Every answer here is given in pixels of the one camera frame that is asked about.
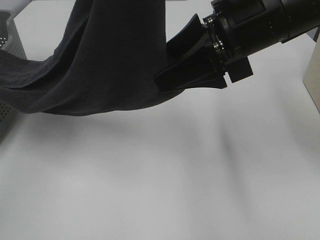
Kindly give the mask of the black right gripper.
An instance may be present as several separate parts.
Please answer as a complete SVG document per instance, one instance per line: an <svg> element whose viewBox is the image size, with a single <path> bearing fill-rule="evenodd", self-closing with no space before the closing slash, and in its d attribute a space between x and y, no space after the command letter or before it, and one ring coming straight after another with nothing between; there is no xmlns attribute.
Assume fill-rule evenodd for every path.
<svg viewBox="0 0 320 240"><path fill-rule="evenodd" d="M166 43L168 66L153 78L162 93L223 89L227 87L226 74L232 83L253 75L249 59L224 15L213 13L203 21L194 14Z"/></svg>

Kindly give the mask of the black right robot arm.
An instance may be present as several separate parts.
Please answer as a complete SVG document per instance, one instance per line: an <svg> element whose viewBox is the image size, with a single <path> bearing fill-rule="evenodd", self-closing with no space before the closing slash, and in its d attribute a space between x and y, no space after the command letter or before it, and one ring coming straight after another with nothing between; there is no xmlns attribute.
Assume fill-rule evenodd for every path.
<svg viewBox="0 0 320 240"><path fill-rule="evenodd" d="M172 62L154 76L163 93L224 89L253 74L248 57L320 25L317 0L213 0L212 14L194 15L167 42Z"/></svg>

